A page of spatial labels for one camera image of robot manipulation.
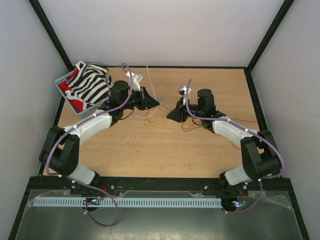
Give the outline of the white zip tie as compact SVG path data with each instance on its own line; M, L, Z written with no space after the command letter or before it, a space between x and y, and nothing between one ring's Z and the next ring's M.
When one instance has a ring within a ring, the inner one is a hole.
M152 79L151 79L151 75L150 75L150 71L149 71L149 66L148 66L147 63L145 64L145 66L146 66L146 71L147 71L147 75L148 75L148 79L149 79L149 83L150 83L150 86L151 86L151 89L152 89L152 93L153 93L154 99L157 100L157 96L156 96L156 93L155 93L155 89L154 89L154 86L153 86L153 83L152 83Z

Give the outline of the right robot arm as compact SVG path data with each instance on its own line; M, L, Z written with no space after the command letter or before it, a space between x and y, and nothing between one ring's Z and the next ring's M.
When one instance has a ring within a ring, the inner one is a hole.
M223 194L231 194L240 184L281 175L284 160L270 131L246 128L218 111L210 89L197 92L197 104L190 104L190 92L186 86L178 90L181 98L166 117L178 123L184 123L188 118L198 119L199 126L227 138L240 149L241 165L219 175L218 188Z

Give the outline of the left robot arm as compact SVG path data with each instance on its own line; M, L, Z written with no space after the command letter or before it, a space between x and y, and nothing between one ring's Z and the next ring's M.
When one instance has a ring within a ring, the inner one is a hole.
M149 110L159 106L145 87L130 90L123 80L114 83L109 99L85 119L61 128L53 126L48 131L39 161L59 176L81 182L82 188L89 194L100 188L99 174L79 162L80 146L98 132L115 125L122 117L124 110Z

